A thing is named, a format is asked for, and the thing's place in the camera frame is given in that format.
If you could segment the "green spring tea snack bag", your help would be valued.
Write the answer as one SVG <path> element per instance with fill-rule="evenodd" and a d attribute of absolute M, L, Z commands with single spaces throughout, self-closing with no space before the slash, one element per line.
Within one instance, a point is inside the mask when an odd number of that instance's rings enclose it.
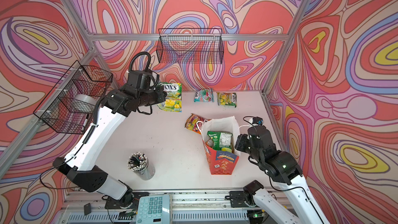
<path fill-rule="evenodd" d="M 158 104 L 160 110 L 180 113 L 182 111 L 182 86 L 181 83 L 160 83 L 166 93 L 165 101 Z"/>

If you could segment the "dark green snack bag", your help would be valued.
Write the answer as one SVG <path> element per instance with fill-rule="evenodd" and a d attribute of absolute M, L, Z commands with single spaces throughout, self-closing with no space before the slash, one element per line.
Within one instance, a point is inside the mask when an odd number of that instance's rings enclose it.
<path fill-rule="evenodd" d="M 208 131 L 207 135 L 209 136 L 209 139 L 206 144 L 213 150 L 233 152 L 232 133 Z"/>

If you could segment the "red white paper bag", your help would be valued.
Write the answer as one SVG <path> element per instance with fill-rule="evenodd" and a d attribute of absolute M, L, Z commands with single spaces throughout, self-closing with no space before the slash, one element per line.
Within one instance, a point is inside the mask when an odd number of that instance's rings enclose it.
<path fill-rule="evenodd" d="M 239 161 L 240 152 L 235 149 L 240 126 L 234 116 L 198 121 L 206 159 L 212 175 L 231 175 Z"/>

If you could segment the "yellow green lemon snack bag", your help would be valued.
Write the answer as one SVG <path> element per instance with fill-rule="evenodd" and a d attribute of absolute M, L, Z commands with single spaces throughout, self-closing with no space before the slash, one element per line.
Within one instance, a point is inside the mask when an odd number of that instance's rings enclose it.
<path fill-rule="evenodd" d="M 217 103 L 221 106 L 237 107 L 237 94 L 228 92 L 217 92 Z"/>

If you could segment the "orange snack bag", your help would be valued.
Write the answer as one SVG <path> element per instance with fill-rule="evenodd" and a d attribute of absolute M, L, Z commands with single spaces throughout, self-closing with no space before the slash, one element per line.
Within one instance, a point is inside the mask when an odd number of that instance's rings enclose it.
<path fill-rule="evenodd" d="M 201 129 L 202 129 L 202 125 L 205 122 L 208 122 L 209 119 L 206 119 L 204 117 L 201 117 L 199 115 L 196 114 L 191 114 L 190 117 L 187 119 L 184 127 L 187 130 L 193 131 L 195 133 L 201 134 Z"/>

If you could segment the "teal mint snack bag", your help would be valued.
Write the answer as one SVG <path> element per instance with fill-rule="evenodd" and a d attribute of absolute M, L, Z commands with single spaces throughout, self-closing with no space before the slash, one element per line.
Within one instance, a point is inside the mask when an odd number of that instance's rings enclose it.
<path fill-rule="evenodd" d="M 213 90 L 201 89 L 195 93 L 194 102 L 214 102 Z"/>

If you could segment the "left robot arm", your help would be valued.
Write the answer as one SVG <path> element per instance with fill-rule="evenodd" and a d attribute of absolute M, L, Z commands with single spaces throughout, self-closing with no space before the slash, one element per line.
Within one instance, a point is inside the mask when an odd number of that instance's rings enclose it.
<path fill-rule="evenodd" d="M 56 158 L 53 168 L 87 192 L 98 192 L 126 207 L 133 201 L 131 188 L 96 165 L 105 144 L 118 126 L 140 107 L 151 108 L 165 101 L 159 75 L 149 69 L 129 71 L 127 83 L 101 97 L 88 130 L 65 156 Z"/>

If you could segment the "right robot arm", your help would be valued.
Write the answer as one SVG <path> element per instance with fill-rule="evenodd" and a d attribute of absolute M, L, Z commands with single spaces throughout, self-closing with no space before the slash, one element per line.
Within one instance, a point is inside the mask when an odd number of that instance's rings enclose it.
<path fill-rule="evenodd" d="M 276 148 L 271 133 L 265 126 L 251 126 L 246 134 L 239 135 L 235 149 L 249 155 L 249 161 L 268 176 L 270 186 L 285 194 L 294 212 L 276 201 L 257 180 L 244 187 L 250 204 L 264 210 L 278 224 L 329 223 L 313 196 L 301 167 L 290 153 Z"/>

